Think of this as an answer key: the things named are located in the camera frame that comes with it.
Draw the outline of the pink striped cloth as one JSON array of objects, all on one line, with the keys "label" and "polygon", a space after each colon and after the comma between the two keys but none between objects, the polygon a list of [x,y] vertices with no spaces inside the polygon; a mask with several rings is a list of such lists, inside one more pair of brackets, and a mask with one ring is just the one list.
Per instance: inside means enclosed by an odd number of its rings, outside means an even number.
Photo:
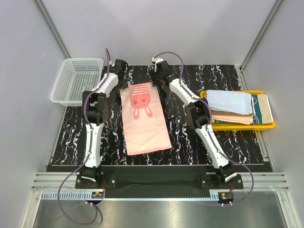
[{"label": "pink striped cloth", "polygon": [[157,87],[151,82],[120,89],[128,155],[172,148]]}]

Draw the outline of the light blue cloth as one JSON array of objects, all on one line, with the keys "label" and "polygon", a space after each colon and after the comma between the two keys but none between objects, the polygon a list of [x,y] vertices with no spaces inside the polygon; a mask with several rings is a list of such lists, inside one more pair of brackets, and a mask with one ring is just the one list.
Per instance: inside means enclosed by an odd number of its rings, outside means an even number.
[{"label": "light blue cloth", "polygon": [[253,113],[252,96],[246,92],[207,90],[206,99],[213,111],[249,115]]}]

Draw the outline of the peach towel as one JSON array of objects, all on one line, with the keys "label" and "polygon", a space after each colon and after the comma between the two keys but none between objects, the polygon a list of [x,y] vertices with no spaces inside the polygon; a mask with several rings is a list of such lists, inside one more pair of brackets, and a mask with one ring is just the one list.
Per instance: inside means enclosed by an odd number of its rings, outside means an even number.
[{"label": "peach towel", "polygon": [[213,120],[216,121],[223,121],[228,123],[236,123],[236,124],[245,124],[250,125],[253,123],[252,116],[234,116],[234,115],[213,115]]}]

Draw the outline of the teal beige Doraemon towel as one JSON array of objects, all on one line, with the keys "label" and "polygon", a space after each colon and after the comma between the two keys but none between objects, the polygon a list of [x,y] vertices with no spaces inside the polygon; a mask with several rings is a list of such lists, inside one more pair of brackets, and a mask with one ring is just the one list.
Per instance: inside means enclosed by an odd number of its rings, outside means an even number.
[{"label": "teal beige Doraemon towel", "polygon": [[252,95],[254,116],[252,124],[271,124],[274,119],[268,96],[265,94]]}]

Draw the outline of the yellow cloth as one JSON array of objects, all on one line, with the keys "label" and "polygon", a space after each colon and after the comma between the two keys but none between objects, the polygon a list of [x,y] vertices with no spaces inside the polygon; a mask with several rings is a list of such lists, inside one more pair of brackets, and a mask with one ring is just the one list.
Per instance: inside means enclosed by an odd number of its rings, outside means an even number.
[{"label": "yellow cloth", "polygon": [[237,114],[237,113],[231,113],[231,112],[223,112],[223,111],[211,111],[212,115],[220,115],[220,116],[235,116],[235,117],[253,117],[255,113],[251,114]]}]

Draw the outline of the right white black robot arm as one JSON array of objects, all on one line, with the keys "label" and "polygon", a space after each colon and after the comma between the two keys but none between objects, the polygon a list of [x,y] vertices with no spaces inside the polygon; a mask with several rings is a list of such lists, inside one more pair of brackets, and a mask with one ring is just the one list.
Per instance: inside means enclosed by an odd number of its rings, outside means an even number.
[{"label": "right white black robot arm", "polygon": [[225,155],[211,126],[211,110],[207,100],[195,95],[182,81],[176,77],[166,60],[153,58],[153,82],[167,86],[186,106],[187,125],[195,130],[203,141],[216,173],[216,184],[227,188],[232,184],[237,172],[232,162]]}]

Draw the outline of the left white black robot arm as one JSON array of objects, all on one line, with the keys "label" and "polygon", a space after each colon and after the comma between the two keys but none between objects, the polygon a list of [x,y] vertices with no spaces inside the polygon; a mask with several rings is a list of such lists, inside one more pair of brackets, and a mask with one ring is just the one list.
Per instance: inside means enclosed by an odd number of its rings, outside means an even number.
[{"label": "left white black robot arm", "polygon": [[90,91],[83,92],[83,118],[86,130],[85,157],[78,171],[77,183],[98,188],[104,184],[101,172],[101,135],[109,118],[108,97],[123,82],[128,64],[121,59],[106,68],[101,81]]}]

